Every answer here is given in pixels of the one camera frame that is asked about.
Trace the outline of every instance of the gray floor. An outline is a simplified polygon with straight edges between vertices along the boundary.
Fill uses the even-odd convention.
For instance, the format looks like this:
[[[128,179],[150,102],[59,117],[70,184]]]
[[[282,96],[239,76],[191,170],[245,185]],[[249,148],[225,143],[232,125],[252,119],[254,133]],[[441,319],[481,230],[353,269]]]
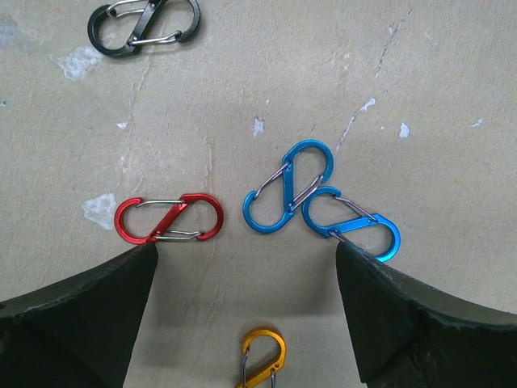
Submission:
[[[329,183],[400,228],[390,265],[517,313],[517,6],[471,3],[200,0],[191,44],[113,61],[86,35],[103,0],[4,0],[0,300],[129,249],[112,227],[121,201],[208,192],[225,207],[224,229],[160,244],[126,386],[231,386],[242,335],[262,323],[287,342],[279,387],[362,386],[336,241],[300,215],[268,236],[242,219],[245,195],[316,138],[334,152]],[[187,6],[167,7],[153,34],[189,18]],[[132,23],[108,25],[105,40],[123,44]],[[303,153],[297,189],[322,166]],[[281,190],[255,204],[260,221],[280,217]],[[163,211],[134,210],[128,223],[145,234]],[[313,214],[350,216],[331,200]],[[213,221],[200,205],[177,227]],[[382,230],[350,238],[370,251],[386,243]],[[252,364],[271,347],[254,345]]]

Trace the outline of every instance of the s-biner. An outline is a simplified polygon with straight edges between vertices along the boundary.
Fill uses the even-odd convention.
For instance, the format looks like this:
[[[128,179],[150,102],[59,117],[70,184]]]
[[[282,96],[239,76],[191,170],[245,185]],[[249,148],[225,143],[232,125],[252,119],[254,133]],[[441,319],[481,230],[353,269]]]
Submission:
[[[343,202],[350,209],[354,210],[361,217],[355,218],[353,220],[339,222],[336,224],[328,225],[328,226],[320,226],[310,217],[310,204],[312,201],[321,195],[331,195],[336,200]],[[351,232],[353,230],[367,228],[369,226],[382,225],[388,228],[391,234],[391,243],[389,248],[381,255],[376,256],[377,260],[381,262],[388,261],[392,259],[398,252],[401,247],[401,233],[398,230],[397,226],[393,224],[387,218],[384,218],[380,214],[374,213],[370,214],[366,212],[364,209],[359,207],[357,204],[348,200],[346,198],[341,197],[341,192],[337,188],[332,188],[330,186],[322,186],[318,188],[312,196],[303,204],[301,208],[301,214],[305,220],[305,223],[308,227],[310,227],[315,232],[319,233],[321,236],[325,238],[335,237],[339,241],[346,241],[343,237],[344,233]]]
[[[88,37],[90,42],[102,54],[113,58],[135,55],[143,45],[147,44],[184,43],[197,33],[201,23],[201,9],[198,2],[196,0],[185,1],[191,5],[192,12],[194,13],[191,26],[185,31],[174,31],[168,36],[151,39],[146,38],[146,33],[167,0],[120,0],[115,4],[101,6],[91,14],[90,20],[88,20]],[[139,9],[117,12],[118,7],[134,2],[145,2],[145,5]],[[134,14],[141,14],[141,16],[124,46],[120,48],[107,48],[101,43],[99,30],[106,19],[117,19]]]
[[[279,346],[279,352],[276,357],[269,361],[265,366],[256,372],[247,376],[246,362],[250,356],[250,345],[253,340],[258,337],[271,337],[276,341]],[[241,346],[241,381],[235,386],[235,388],[254,388],[261,382],[266,381],[268,378],[271,379],[271,388],[275,388],[276,385],[276,373],[284,367],[285,356],[287,354],[287,347],[282,335],[271,327],[257,327],[250,331]]]
[[[322,152],[323,156],[326,160],[326,167],[322,174],[318,175],[314,181],[305,188],[300,194],[296,197],[294,196],[294,159],[297,154],[301,151],[306,150],[308,148],[316,148],[320,152]],[[271,177],[269,177],[266,182],[264,182],[257,191],[250,192],[242,204],[242,214],[244,216],[244,220],[248,224],[248,226],[262,234],[274,233],[280,230],[282,227],[287,224],[291,218],[294,216],[295,210],[300,207],[306,200],[309,198],[311,194],[319,187],[321,183],[325,183],[330,176],[332,175],[332,171],[334,170],[334,157],[332,156],[332,152],[330,152],[329,147],[318,140],[304,140],[300,143],[296,144],[292,149],[287,152],[282,159],[282,167],[275,172]],[[275,179],[278,179],[280,176],[283,177],[284,181],[284,214],[272,226],[263,226],[258,224],[253,217],[251,216],[251,204],[254,200],[259,198],[262,190]]]
[[[217,220],[212,230],[210,230],[209,232],[203,232],[201,230],[193,232],[184,232],[181,230],[168,230],[169,226],[174,222],[174,220],[183,210],[185,210],[189,205],[199,200],[208,202],[216,210]],[[126,226],[124,224],[124,215],[129,208],[140,208],[141,206],[146,205],[172,205],[172,208],[170,208],[169,212],[167,212],[165,217],[158,223],[158,225],[147,237],[137,237],[129,233],[126,229]],[[210,238],[214,237],[217,233],[219,233],[219,230],[221,230],[221,227],[223,226],[224,220],[225,215],[223,213],[221,204],[214,197],[208,194],[183,194],[179,197],[178,200],[144,200],[143,198],[131,198],[129,200],[125,200],[124,202],[122,202],[116,210],[115,229],[122,239],[124,239],[128,243],[136,245],[156,243],[159,241],[185,241],[192,240],[194,238],[196,238],[198,241],[205,241],[209,240]]]

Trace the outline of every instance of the gold carabiner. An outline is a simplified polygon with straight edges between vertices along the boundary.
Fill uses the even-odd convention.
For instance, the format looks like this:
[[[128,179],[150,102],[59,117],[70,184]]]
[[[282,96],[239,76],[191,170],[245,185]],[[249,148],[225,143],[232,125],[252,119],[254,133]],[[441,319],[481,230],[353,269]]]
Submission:
[[[246,362],[248,360],[248,356],[250,355],[250,345],[253,340],[258,337],[271,337],[276,341],[276,343],[280,347],[280,351],[276,358],[267,363],[261,369],[258,369],[256,372],[252,373],[249,377],[246,377]],[[264,382],[269,377],[271,378],[271,386],[275,385],[275,373],[281,370],[284,367],[285,363],[285,354],[287,352],[287,348],[285,346],[284,338],[282,335],[275,329],[270,327],[257,327],[250,331],[248,335],[245,337],[242,342],[242,381],[239,382],[235,388],[254,388],[261,382]]]

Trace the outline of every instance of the carabiner clip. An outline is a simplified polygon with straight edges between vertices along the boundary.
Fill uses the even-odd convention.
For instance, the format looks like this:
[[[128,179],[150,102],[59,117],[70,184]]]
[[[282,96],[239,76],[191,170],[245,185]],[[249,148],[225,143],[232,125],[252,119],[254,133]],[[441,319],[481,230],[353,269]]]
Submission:
[[[296,157],[296,154],[300,153],[306,148],[316,148],[317,150],[320,150],[325,156],[326,167],[323,174],[318,175],[306,189],[304,189],[295,197],[294,158]],[[282,164],[283,166],[277,170],[275,174],[268,178],[256,192],[250,192],[242,204],[242,214],[244,216],[244,220],[251,229],[262,234],[274,233],[283,228],[285,224],[291,220],[291,218],[294,216],[295,210],[316,191],[321,183],[325,183],[330,178],[334,169],[334,157],[332,156],[332,152],[330,152],[329,147],[327,147],[322,142],[318,140],[304,140],[292,147],[292,149],[282,159]],[[259,198],[260,193],[268,184],[280,176],[283,177],[284,181],[284,214],[280,220],[272,226],[260,225],[251,216],[251,204],[254,200]]]
[[[250,355],[250,345],[253,340],[258,337],[267,336],[274,339],[279,345],[279,353],[272,361],[268,362],[266,366],[252,373],[247,377],[246,362]],[[261,382],[264,382],[267,378],[271,379],[271,388],[275,388],[276,384],[276,373],[284,367],[285,355],[287,348],[285,346],[284,338],[275,329],[270,327],[257,327],[250,331],[242,342],[242,358],[241,358],[241,377],[242,380],[235,386],[235,388],[254,388]]]
[[[333,225],[328,226],[320,226],[316,222],[312,220],[309,213],[310,204],[312,201],[320,195],[329,194],[332,195],[336,200],[343,202],[350,209],[354,210],[357,214],[362,217],[355,218],[353,220],[340,222]],[[341,192],[337,188],[332,188],[330,186],[322,186],[318,188],[312,196],[303,204],[301,208],[301,214],[305,220],[307,226],[309,226],[312,230],[319,233],[321,236],[325,238],[335,237],[339,241],[347,241],[347,239],[343,236],[344,233],[351,232],[357,229],[367,228],[369,226],[375,225],[383,225],[387,227],[391,233],[391,244],[389,248],[382,255],[376,256],[377,260],[380,262],[385,262],[392,259],[398,252],[401,247],[401,232],[398,230],[397,226],[393,224],[390,220],[382,217],[380,214],[370,214],[357,204],[348,200],[346,198],[341,197]]]
[[[201,22],[201,9],[200,5],[196,0],[185,0],[187,1],[194,12],[194,18],[191,26],[186,31],[175,31],[168,36],[160,38],[146,39],[145,35],[153,19],[158,14],[160,9],[163,8],[167,0],[148,0],[147,4],[140,9],[124,11],[117,13],[116,8],[133,2],[143,2],[145,0],[120,0],[115,4],[101,6],[91,14],[90,20],[88,20],[88,37],[90,38],[91,44],[102,54],[108,55],[109,57],[122,58],[138,53],[140,47],[146,44],[169,44],[169,43],[184,43],[191,39],[200,27]],[[132,30],[126,44],[121,48],[106,48],[100,43],[99,29],[101,24],[108,18],[119,18],[125,15],[141,14],[138,19],[137,25]]]
[[[197,230],[194,232],[183,232],[181,230],[167,230],[169,226],[174,222],[174,220],[178,217],[178,215],[185,210],[188,205],[197,202],[198,200],[203,200],[208,202],[215,210],[217,215],[217,221],[215,226],[209,232],[203,232],[201,230]],[[124,214],[126,210],[131,207],[140,208],[145,205],[172,205],[169,212],[165,215],[165,217],[158,223],[158,225],[154,228],[154,230],[147,237],[136,237],[130,234],[125,227],[124,224]],[[185,241],[192,240],[196,238],[199,241],[208,240],[214,237],[221,227],[223,226],[223,221],[225,219],[225,215],[223,213],[223,209],[221,204],[212,196],[208,194],[183,194],[179,197],[179,200],[147,200],[144,201],[143,198],[131,198],[129,200],[125,200],[120,204],[118,209],[115,212],[115,229],[117,233],[120,235],[122,239],[131,244],[141,245],[146,243],[156,243],[158,241]],[[178,234],[179,236],[171,236],[168,234]]]

